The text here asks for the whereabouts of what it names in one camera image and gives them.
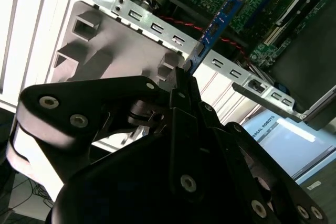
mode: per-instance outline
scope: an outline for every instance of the white strip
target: white strip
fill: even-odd
[[[307,189],[311,191],[311,190],[313,190],[315,187],[318,187],[318,186],[320,186],[320,185],[322,185],[322,183],[321,183],[321,181],[318,180],[318,181],[314,182],[313,184],[311,184],[310,186],[308,186]]]
[[[24,86],[45,82],[69,0],[45,0]]]
[[[12,14],[14,0],[1,0],[1,22],[0,22],[0,74],[4,62],[6,51],[7,34],[9,29],[10,17]]]
[[[17,101],[35,32],[41,0],[18,0],[10,38],[3,95]]]

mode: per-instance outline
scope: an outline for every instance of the motherboard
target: motherboard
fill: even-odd
[[[193,18],[180,15],[175,24],[191,24],[202,30],[199,24],[209,23],[225,0],[172,0],[178,3],[186,12],[194,12]],[[240,10],[230,22],[226,31],[229,33],[230,45],[237,46],[237,57],[224,57],[235,61],[239,60],[243,66],[251,63],[262,70],[267,70],[276,61],[281,53],[291,44],[295,37],[304,29],[328,0],[245,0]],[[148,0],[151,11],[158,13],[170,8],[167,0]]]

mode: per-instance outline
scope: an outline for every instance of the screw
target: screw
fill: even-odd
[[[242,132],[241,128],[238,125],[233,125],[233,128],[235,128],[236,131]]]
[[[209,105],[209,104],[205,104],[204,107],[209,110],[209,111],[212,111],[212,107]]]
[[[146,86],[148,87],[148,88],[150,88],[150,89],[154,89],[155,87],[154,87],[154,85],[153,84],[151,84],[151,83],[146,83]]]
[[[196,191],[196,181],[188,174],[181,176],[181,185],[189,193]]]
[[[307,211],[301,207],[300,205],[298,205],[298,210],[299,213],[305,218],[305,219],[309,219],[309,214],[307,213]]]
[[[257,215],[259,215],[261,218],[265,219],[267,216],[266,209],[264,206],[257,200],[251,201],[251,206],[254,212],[256,212]]]
[[[77,128],[84,128],[88,126],[88,119],[80,114],[75,114],[70,117],[70,123]]]
[[[49,110],[52,110],[52,109],[57,108],[59,106],[59,102],[54,97],[42,97],[39,100],[39,103],[43,108],[46,108],[46,109],[49,109]]]
[[[310,207],[310,210],[313,212],[313,214],[315,215],[316,218],[318,218],[319,220],[323,220],[323,215],[321,214],[321,212],[316,208],[316,207]]]

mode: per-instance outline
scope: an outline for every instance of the red and black wire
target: red and black wire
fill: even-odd
[[[201,32],[204,32],[204,29],[203,29],[202,27],[196,26],[196,25],[193,24],[193,23],[188,23],[188,22],[184,22],[184,21],[181,21],[181,20],[176,20],[176,19],[174,19],[174,18],[165,17],[165,16],[160,16],[159,18],[161,18],[161,19],[163,19],[163,20],[166,20],[166,21],[173,22],[173,23],[175,23],[175,24],[181,24],[181,25],[184,25],[184,26],[190,26],[190,27],[192,27],[192,28],[194,28],[194,29],[196,29],[196,30],[199,30],[199,31],[201,31]],[[229,44],[235,46],[235,47],[239,50],[239,52],[244,56],[244,59],[247,61],[247,63],[248,63],[248,64],[250,63],[249,58],[246,57],[246,53],[245,53],[244,48],[243,48],[240,44],[238,44],[237,42],[232,41],[232,40],[230,40],[230,39],[228,39],[228,38],[222,38],[222,37],[221,37],[220,40],[221,40],[222,42],[229,43]]]

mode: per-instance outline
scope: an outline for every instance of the blue circuit board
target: blue circuit board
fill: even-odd
[[[241,8],[244,0],[225,0],[220,10],[205,29],[192,53],[185,62],[184,70],[192,76],[206,55],[210,52],[224,29]]]

